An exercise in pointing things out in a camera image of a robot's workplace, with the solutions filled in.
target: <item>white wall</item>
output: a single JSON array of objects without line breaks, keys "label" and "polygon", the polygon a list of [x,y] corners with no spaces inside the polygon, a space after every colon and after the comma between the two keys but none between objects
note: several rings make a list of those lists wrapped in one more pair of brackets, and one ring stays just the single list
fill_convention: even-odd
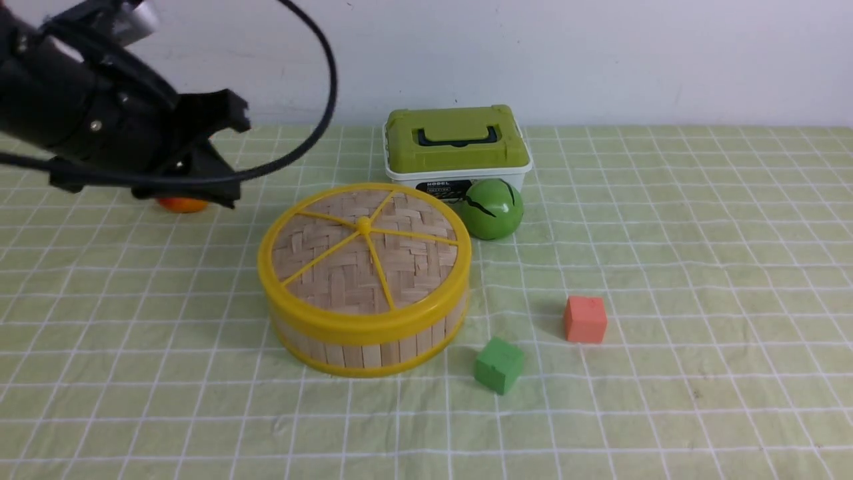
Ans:
[{"label": "white wall", "polygon": [[[7,0],[39,21],[74,0]],[[853,123],[851,0],[300,0],[338,56],[337,121],[507,103],[523,123]],[[312,121],[326,69],[274,0],[159,0],[134,47],[184,91]]]}]

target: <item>red cube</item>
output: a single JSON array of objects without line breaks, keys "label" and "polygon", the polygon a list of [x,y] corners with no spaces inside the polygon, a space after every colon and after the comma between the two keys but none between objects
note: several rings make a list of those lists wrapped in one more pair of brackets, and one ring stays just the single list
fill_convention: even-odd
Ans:
[{"label": "red cube", "polygon": [[566,340],[577,343],[601,343],[607,330],[604,299],[590,296],[570,296],[563,314]]}]

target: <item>yellow plastic rim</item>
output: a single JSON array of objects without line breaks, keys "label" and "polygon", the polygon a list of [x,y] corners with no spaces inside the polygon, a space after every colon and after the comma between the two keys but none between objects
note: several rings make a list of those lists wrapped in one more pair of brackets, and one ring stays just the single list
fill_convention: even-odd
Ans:
[{"label": "yellow plastic rim", "polygon": [[394,365],[389,366],[379,366],[375,368],[355,368],[355,367],[346,367],[346,366],[336,366],[330,365],[328,363],[323,363],[321,361],[317,361],[312,359],[309,355],[303,353],[298,348],[294,347],[292,343],[290,343],[284,335],[281,333],[281,330],[278,328],[276,322],[273,322],[273,328],[276,330],[276,336],[278,337],[278,341],[284,345],[284,348],[287,349],[297,360],[306,364],[307,366],[317,370],[319,372],[328,373],[329,375],[335,375],[336,377],[350,377],[350,378],[376,378],[376,377],[386,377],[388,375],[394,375],[395,373],[406,372],[407,370],[411,370],[416,366],[420,366],[429,360],[432,357],[440,354],[442,350],[447,348],[450,342],[456,338],[456,334],[459,333],[459,329],[462,328],[462,324],[464,323],[465,316],[468,312],[468,306],[470,305],[470,296],[465,301],[465,308],[462,310],[462,316],[458,322],[456,322],[456,326],[453,328],[453,331],[447,334],[447,336],[442,340],[441,343],[432,346],[432,348],[423,354],[417,355],[413,359],[406,360],[405,362],[395,363]]},{"label": "yellow plastic rim", "polygon": [[[379,205],[379,207],[377,207],[375,212],[368,219],[369,222],[373,222],[373,220],[381,213],[384,206],[396,194],[403,193],[407,196],[412,196],[428,203],[431,207],[436,208],[441,214],[443,214],[453,227],[456,234],[456,240],[453,241],[447,238],[433,237],[405,231],[374,230],[364,221],[359,221],[358,224],[353,224],[328,215],[305,212],[306,208],[323,198],[362,190],[383,190],[388,192],[386,199],[381,203],[381,205]],[[305,265],[293,276],[286,278],[283,282],[280,282],[273,268],[273,247],[281,229],[284,228],[284,226],[287,225],[287,223],[296,215],[307,215],[339,222],[341,225],[350,227],[353,230],[353,233],[344,241],[327,250],[323,255],[318,256],[311,263]],[[454,244],[456,246],[456,263],[453,265],[453,268],[450,270],[447,278],[424,300],[418,301],[407,307],[394,308],[393,301],[390,300],[391,296],[386,285],[385,275],[381,271],[381,265],[375,257],[376,252],[372,241],[369,238],[370,233],[391,233],[417,238],[427,237],[439,242]],[[284,288],[287,282],[291,281],[293,278],[297,278],[319,260],[330,255],[330,253],[333,253],[345,243],[358,236],[365,236],[368,239],[368,247],[370,248],[371,255],[374,257],[374,263],[377,266],[377,273],[380,277],[380,281],[382,282],[382,288],[386,293],[386,298],[390,300],[389,307],[391,308],[389,308],[387,312],[373,315],[350,315],[329,312],[328,310],[323,310],[302,301],[297,296],[293,295],[288,289]],[[264,286],[264,290],[270,300],[270,306],[275,310],[276,314],[280,318],[287,321],[296,330],[301,331],[308,337],[314,338],[320,342],[342,345],[371,345],[393,342],[402,338],[412,337],[413,335],[424,331],[439,319],[450,314],[468,290],[468,276],[471,269],[471,258],[471,238],[468,236],[465,225],[462,223],[459,216],[456,215],[450,207],[439,201],[439,199],[404,185],[378,183],[354,184],[326,190],[314,196],[310,196],[288,209],[288,211],[286,211],[267,231],[264,236],[264,240],[261,242],[260,249],[258,251],[258,275],[260,276],[261,284]]]}]

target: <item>green plastic box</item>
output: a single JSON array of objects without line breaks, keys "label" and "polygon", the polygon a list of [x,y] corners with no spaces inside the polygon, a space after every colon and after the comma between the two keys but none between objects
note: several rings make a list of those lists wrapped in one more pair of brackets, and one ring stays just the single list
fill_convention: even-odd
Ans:
[{"label": "green plastic box", "polygon": [[383,139],[392,182],[446,201],[464,197],[481,179],[503,179],[521,190],[533,167],[507,105],[395,110]]}]

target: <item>foam block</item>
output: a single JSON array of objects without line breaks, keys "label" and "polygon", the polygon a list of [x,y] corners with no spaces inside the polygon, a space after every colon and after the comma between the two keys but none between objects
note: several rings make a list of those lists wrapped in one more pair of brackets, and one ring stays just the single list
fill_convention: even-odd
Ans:
[{"label": "foam block", "polygon": [[504,395],[521,375],[524,362],[521,348],[495,337],[477,355],[474,378],[498,395]]},{"label": "foam block", "polygon": [[607,312],[600,297],[570,296],[563,314],[566,340],[576,343],[601,343],[607,330]]}]

